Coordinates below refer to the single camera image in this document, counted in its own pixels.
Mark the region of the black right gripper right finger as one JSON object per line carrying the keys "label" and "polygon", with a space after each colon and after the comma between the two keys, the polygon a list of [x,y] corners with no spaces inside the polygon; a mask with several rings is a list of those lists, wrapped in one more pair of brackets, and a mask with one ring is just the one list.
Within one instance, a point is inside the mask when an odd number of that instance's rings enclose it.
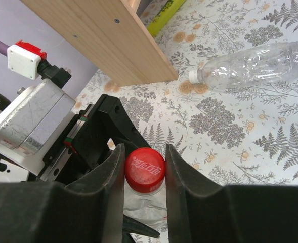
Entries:
{"label": "black right gripper right finger", "polygon": [[298,186],[221,186],[165,156],[170,242],[298,242]]}

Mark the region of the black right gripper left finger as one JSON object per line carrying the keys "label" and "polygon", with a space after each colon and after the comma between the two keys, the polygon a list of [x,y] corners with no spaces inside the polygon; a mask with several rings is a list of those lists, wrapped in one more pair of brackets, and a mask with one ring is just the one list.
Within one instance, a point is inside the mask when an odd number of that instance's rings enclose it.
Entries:
{"label": "black right gripper left finger", "polygon": [[69,185],[0,183],[0,242],[121,242],[125,148]]}

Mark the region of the clear bottle with red cap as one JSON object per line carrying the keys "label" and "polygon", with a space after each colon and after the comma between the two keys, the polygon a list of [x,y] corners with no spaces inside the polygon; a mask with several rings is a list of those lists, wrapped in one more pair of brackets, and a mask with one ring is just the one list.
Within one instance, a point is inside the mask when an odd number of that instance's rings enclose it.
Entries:
{"label": "clear bottle with red cap", "polygon": [[125,161],[124,214],[152,228],[167,220],[165,160],[148,147],[134,150]]}

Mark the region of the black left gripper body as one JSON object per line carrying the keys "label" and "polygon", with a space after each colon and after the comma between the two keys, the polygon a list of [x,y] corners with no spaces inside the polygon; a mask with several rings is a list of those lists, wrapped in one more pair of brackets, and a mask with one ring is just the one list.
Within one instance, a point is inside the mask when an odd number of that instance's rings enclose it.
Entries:
{"label": "black left gripper body", "polygon": [[113,111],[117,103],[117,97],[103,94],[95,104],[73,115],[42,159],[42,181],[70,184],[103,162],[110,153],[104,113]]}

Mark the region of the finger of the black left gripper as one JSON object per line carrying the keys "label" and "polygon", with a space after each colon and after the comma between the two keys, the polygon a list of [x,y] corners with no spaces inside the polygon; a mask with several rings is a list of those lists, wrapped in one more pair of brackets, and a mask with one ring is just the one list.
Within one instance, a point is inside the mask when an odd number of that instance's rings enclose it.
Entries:
{"label": "finger of the black left gripper", "polygon": [[157,230],[129,216],[123,215],[122,243],[135,242],[131,236],[131,233],[152,238],[160,238],[160,233]]}
{"label": "finger of the black left gripper", "polygon": [[123,143],[126,154],[145,147],[145,139],[132,123],[120,99],[106,94],[102,98],[102,122],[114,144]]}

